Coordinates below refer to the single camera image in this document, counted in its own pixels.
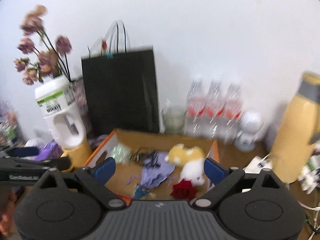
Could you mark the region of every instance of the yellow thermos bottle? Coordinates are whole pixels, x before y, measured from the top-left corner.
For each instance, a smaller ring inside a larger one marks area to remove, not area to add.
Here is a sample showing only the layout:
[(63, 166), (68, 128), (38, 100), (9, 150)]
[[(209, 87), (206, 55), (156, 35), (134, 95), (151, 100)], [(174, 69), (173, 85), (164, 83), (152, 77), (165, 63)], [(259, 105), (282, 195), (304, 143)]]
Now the yellow thermos bottle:
[(297, 94), (289, 103), (270, 158), (273, 171), (285, 183), (297, 180), (320, 139), (320, 76), (305, 72)]

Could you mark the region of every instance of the red rose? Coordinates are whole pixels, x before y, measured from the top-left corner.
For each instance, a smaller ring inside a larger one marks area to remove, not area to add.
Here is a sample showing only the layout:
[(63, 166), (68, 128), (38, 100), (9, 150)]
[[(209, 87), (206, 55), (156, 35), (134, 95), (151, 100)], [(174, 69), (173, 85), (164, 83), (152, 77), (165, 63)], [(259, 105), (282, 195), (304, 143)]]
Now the red rose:
[(182, 180), (180, 183), (173, 185), (171, 196), (176, 199), (188, 199), (191, 201), (196, 197), (198, 190), (192, 186), (191, 181)]

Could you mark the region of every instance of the cardboard box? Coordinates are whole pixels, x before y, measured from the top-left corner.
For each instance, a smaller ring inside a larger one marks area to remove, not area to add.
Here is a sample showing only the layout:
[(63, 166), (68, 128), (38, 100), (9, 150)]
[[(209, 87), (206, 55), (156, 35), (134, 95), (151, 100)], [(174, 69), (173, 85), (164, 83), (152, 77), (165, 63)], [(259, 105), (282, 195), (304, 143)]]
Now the cardboard box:
[[(95, 150), (85, 165), (94, 167), (95, 165), (101, 163), (103, 160), (105, 160), (107, 154), (110, 153), (119, 142), (130, 147), (131, 151), (134, 153), (142, 147), (169, 152), (170, 149), (178, 143), (183, 143), (185, 147), (188, 148), (199, 146), (207, 154), (207, 158), (210, 157), (219, 162), (219, 153), (216, 141), (180, 135), (151, 134), (116, 129), (113, 130), (101, 143), (101, 145)], [(140, 176), (141, 170), (142, 167), (135, 163), (130, 163), (128, 165), (117, 164), (116, 173), (107, 182), (106, 187), (116, 194), (131, 196), (135, 185), (140, 183), (140, 179), (133, 179), (128, 185), (127, 181), (132, 176)], [(172, 199), (170, 196), (170, 193), (172, 192), (172, 185), (178, 183), (180, 172), (181, 168), (176, 167), (174, 172), (170, 175), (170, 178), (173, 178), (170, 184), (169, 180), (167, 179), (162, 182), (159, 187), (152, 189), (151, 192), (156, 195), (156, 197), (153, 199)], [(199, 189), (197, 197), (203, 195), (208, 190), (210, 185), (211, 182), (206, 177), (206, 183)]]

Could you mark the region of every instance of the blue gripper pad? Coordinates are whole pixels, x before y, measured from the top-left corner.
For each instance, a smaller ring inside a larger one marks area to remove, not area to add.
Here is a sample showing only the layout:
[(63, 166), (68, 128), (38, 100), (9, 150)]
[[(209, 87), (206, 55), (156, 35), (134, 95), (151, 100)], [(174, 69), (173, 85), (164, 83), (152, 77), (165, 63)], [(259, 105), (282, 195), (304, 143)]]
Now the blue gripper pad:
[(208, 158), (204, 161), (204, 174), (214, 185), (217, 185), (226, 178), (227, 171), (220, 167), (216, 161)]
[(107, 158), (98, 166), (91, 169), (92, 176), (101, 185), (105, 185), (115, 172), (116, 161), (112, 157)]

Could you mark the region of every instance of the white figurine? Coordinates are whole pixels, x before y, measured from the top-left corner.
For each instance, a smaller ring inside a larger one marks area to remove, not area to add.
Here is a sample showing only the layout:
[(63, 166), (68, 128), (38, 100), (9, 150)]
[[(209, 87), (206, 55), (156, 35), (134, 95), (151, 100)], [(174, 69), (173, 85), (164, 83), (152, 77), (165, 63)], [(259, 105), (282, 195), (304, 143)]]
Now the white figurine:
[(242, 152), (252, 151), (262, 126), (262, 118), (257, 112), (246, 112), (239, 123), (240, 131), (234, 141), (235, 146)]

